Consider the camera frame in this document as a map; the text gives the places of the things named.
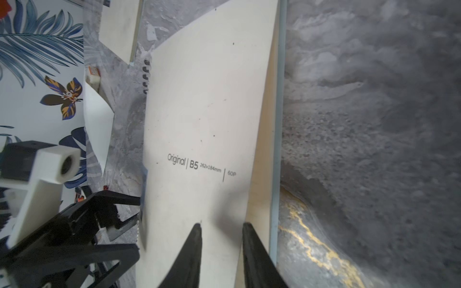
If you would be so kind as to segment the large cream spiral notebook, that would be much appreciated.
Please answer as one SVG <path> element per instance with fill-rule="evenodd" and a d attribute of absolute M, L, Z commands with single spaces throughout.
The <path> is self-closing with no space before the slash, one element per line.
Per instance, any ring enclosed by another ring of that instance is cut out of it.
<path fill-rule="evenodd" d="M 125 63 L 133 62 L 138 40 L 142 0 L 103 2 L 99 41 Z"/>

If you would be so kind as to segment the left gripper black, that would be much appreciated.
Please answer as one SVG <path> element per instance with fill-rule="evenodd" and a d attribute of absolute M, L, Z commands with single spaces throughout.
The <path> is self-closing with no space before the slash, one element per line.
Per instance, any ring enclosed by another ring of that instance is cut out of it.
<path fill-rule="evenodd" d="M 139 260 L 136 244 L 96 243 L 105 228 L 111 241 L 130 230 L 138 215 L 121 221 L 117 205 L 139 206 L 140 198 L 109 190 L 70 205 L 12 248 L 1 251 L 3 288 L 110 288 Z"/>

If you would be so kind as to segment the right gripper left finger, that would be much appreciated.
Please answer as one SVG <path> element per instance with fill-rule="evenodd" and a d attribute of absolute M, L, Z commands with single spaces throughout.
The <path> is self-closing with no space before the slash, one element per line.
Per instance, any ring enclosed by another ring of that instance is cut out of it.
<path fill-rule="evenodd" d="M 202 228 L 196 223 L 160 288 L 198 288 L 202 259 Z"/>

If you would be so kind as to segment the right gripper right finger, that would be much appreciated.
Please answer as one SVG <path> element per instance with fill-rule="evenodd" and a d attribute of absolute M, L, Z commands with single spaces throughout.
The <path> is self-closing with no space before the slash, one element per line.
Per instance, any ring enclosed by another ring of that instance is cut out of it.
<path fill-rule="evenodd" d="M 246 288 L 288 288 L 249 222 L 243 224 L 243 263 Z"/>

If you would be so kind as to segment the B5 spiral notebook blue label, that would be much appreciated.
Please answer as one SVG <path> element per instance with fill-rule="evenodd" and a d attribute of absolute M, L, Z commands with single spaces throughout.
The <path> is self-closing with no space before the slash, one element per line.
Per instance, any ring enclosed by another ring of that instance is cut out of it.
<path fill-rule="evenodd" d="M 159 288 L 196 223 L 199 288 L 245 288 L 245 222 L 276 266 L 279 29 L 278 1 L 228 1 L 153 50 L 137 287 Z"/>

